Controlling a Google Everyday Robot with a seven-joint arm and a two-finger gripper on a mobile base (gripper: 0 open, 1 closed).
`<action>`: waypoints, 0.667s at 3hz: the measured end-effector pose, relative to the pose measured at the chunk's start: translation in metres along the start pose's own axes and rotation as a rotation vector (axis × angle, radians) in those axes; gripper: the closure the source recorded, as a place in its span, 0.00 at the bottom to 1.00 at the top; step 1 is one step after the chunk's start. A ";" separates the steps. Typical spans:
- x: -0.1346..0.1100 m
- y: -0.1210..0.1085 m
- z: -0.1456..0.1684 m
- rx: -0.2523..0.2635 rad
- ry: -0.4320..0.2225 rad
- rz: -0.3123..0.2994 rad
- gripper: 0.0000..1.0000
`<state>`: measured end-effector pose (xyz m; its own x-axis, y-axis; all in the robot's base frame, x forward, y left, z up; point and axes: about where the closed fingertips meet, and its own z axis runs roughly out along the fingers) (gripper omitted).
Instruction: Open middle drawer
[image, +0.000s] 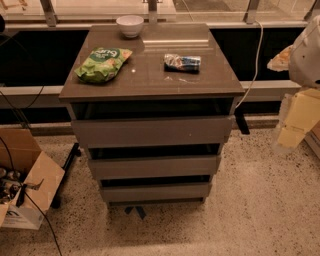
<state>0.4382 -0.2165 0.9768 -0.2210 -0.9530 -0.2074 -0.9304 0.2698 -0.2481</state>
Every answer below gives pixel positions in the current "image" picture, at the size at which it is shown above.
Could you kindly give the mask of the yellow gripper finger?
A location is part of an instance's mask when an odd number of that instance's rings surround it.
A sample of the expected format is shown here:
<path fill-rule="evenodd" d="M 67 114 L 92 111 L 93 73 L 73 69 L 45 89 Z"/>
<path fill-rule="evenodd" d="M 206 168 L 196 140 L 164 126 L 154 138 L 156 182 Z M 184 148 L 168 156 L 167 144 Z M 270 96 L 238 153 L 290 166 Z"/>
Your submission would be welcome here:
<path fill-rule="evenodd" d="M 291 153 L 319 121 L 319 90 L 306 89 L 294 95 L 286 94 L 273 132 L 272 149 L 279 154 Z"/>
<path fill-rule="evenodd" d="M 292 46 L 288 46 L 278 53 L 273 59 L 271 59 L 267 68 L 272 71 L 282 72 L 289 69 L 289 61 L 291 54 Z"/>

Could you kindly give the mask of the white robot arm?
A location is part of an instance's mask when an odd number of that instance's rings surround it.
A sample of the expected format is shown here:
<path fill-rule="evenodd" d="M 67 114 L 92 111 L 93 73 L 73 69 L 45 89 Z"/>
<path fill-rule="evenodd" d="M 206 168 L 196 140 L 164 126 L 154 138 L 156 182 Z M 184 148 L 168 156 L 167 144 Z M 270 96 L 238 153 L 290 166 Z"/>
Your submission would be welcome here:
<path fill-rule="evenodd" d="M 292 82 L 301 86 L 286 94 L 273 133 L 272 148 L 288 154 L 320 121 L 320 16 L 316 16 L 295 39 L 267 64 L 273 71 L 288 71 Z"/>

